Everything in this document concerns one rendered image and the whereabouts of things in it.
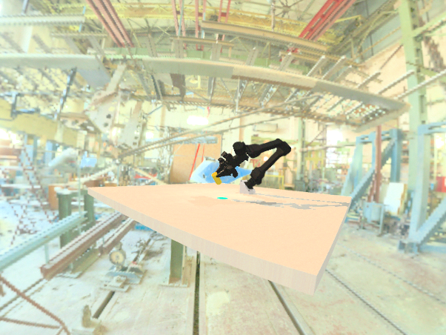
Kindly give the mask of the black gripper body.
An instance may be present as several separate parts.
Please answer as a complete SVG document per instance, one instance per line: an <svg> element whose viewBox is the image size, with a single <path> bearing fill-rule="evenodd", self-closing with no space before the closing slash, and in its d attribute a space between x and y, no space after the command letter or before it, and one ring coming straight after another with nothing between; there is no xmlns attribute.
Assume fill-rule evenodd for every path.
<svg viewBox="0 0 446 335"><path fill-rule="evenodd" d="M218 160L219 160L219 162L222 163L223 167L225 166L228 169L228 171L230 172L230 174L233 174L233 177L236 178L238 176L238 172L236 171L235 167L237 167L237 166L239 167L241 162L239 161L239 159L236 156L234 156L234 157L235 157L235 160L231 164L228 164L228 160L224 160L221 157ZM234 157L232 157L232 158L234 158Z"/></svg>

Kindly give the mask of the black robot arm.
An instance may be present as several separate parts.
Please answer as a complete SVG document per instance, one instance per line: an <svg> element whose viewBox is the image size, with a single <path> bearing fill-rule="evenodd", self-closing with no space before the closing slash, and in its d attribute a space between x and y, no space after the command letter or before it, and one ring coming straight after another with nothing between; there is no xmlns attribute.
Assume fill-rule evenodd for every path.
<svg viewBox="0 0 446 335"><path fill-rule="evenodd" d="M260 185L262 183L262 178L265 175L265 172L275 163L278 161L278 159L281 156L286 156L291 152L291 147L286 143L283 142L281 139L275 139L272 142L262 143L262 144L251 144L246 145L245 142L234 142L233 143L233 149L235 152L235 156L239 159L239 161L242 163L243 161L250 158L256 158L257 156L260 156L262 152L265 152L267 150L276 149L276 152L268 159L266 160L261 167L255 167L250 176L251 178L244 182L248 189L254 189L253 187L255 185ZM231 164L235 157L230 153L226 153L225 151L221 154L225 160L228 160L228 164Z"/></svg>

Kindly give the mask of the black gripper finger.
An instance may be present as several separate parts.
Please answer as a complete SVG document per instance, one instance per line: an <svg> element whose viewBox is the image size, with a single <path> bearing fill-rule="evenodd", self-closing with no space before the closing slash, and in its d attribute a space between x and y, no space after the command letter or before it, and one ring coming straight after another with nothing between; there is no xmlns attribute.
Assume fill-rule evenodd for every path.
<svg viewBox="0 0 446 335"><path fill-rule="evenodd" d="M230 172L228 171L228 169L225 166L224 166L224 169L216 175L216 178L222 177L222 176L231 176Z"/></svg>
<svg viewBox="0 0 446 335"><path fill-rule="evenodd" d="M218 169L216 170L217 174L220 173L223 169L224 169L224 167L223 167L222 163L219 162L219 167L218 167Z"/></svg>

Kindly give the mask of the yellow cylinder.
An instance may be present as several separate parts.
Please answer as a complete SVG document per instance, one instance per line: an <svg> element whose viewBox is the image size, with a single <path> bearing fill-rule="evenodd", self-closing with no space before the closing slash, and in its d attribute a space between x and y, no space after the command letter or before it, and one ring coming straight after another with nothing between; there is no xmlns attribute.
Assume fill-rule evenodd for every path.
<svg viewBox="0 0 446 335"><path fill-rule="evenodd" d="M221 181L221 179L218 177L218 178L216 178L216 175L217 175L217 172L215 172L215 173L212 173L212 177L213 177L213 179L214 179L214 181L216 182L216 184L217 185L220 185L221 183L222 183L222 181Z"/></svg>

